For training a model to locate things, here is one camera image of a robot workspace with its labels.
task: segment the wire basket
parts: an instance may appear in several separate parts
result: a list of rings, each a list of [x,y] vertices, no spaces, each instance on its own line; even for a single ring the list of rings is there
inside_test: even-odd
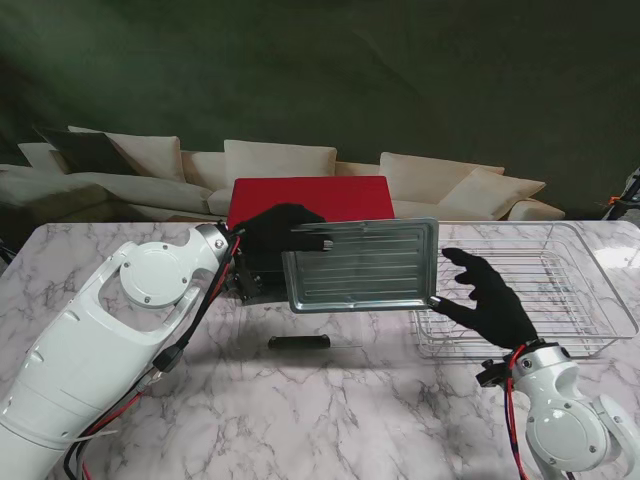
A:
[[[562,344],[573,357],[593,357],[638,333],[633,315],[570,224],[443,222],[439,244],[484,257],[520,297],[538,335]],[[474,307],[468,298],[473,286],[454,280],[463,271],[440,255],[437,295]],[[484,359],[506,353],[434,311],[414,311],[412,318],[426,356]]]

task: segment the sofa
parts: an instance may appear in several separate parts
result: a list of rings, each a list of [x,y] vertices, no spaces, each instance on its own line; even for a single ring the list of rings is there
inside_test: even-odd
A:
[[[23,143],[19,148],[31,167],[0,165],[0,209],[9,215],[5,218],[26,229],[50,222],[166,221],[175,216],[211,221],[227,216],[235,178],[318,175],[384,175],[397,218],[522,221],[564,217],[561,210],[531,198],[508,205],[499,218],[469,211],[464,204],[454,208],[443,203],[473,172],[501,176],[502,167],[388,152],[381,155],[379,165],[352,163],[337,161],[337,152],[330,147],[234,140],[225,141],[225,152],[183,151],[177,137],[107,135],[113,135],[111,140],[127,149],[123,154],[141,166],[138,175],[68,173],[64,158],[50,144]],[[524,182],[535,184],[536,189],[544,186]],[[474,198],[467,205],[475,203]],[[1,233],[6,241],[8,234]]]

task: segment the red box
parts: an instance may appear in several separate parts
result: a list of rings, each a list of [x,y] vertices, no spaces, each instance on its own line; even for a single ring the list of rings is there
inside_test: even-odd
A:
[[[383,176],[239,178],[227,225],[233,228],[279,203],[304,205],[327,222],[395,217]]]

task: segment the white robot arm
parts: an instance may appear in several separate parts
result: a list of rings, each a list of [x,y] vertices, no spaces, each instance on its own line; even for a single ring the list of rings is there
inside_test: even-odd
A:
[[[42,480],[83,431],[134,385],[195,305],[198,270],[216,273],[229,249],[216,225],[189,229],[182,247],[128,242],[82,286],[27,352],[0,401],[3,478]],[[134,330],[100,305],[100,291],[120,274],[127,297],[142,308],[175,308],[162,326]]]
[[[504,383],[505,364],[483,363],[482,386]],[[633,419],[607,395],[585,397],[577,388],[578,365],[557,344],[538,341],[518,357],[515,390],[531,400],[526,439],[546,480],[565,472],[584,472],[615,461],[624,453],[626,479],[640,479],[640,432]]]

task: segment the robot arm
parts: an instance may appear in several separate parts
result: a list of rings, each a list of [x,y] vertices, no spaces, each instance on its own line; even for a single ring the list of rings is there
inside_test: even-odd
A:
[[[199,270],[216,273],[229,249],[222,227],[189,229],[182,247],[128,242],[111,255],[42,332],[0,401],[3,477],[41,480],[64,451],[140,378],[198,299]],[[150,332],[134,330],[100,305],[117,273],[145,309],[175,308]]]
[[[514,351],[505,363],[484,362],[485,371],[477,378],[482,386],[502,385],[509,391],[513,385],[529,397],[526,438],[544,478],[559,480],[565,478],[562,471],[592,470],[622,451],[628,464],[625,478],[640,479],[640,434],[622,407],[606,395],[589,399],[578,390],[578,365],[560,345],[538,338],[518,296],[486,260],[456,248],[442,253],[466,268],[456,281],[475,287],[469,297],[477,306],[470,309],[433,297],[431,307]]]
[[[506,362],[487,361],[483,367],[476,377],[481,386],[505,384]],[[531,401],[526,439],[543,478],[563,480],[562,471],[592,470],[623,453],[625,478],[640,479],[640,432],[635,423],[611,397],[589,399],[578,390],[578,364],[564,348],[533,342],[518,357],[512,375],[515,390]]]

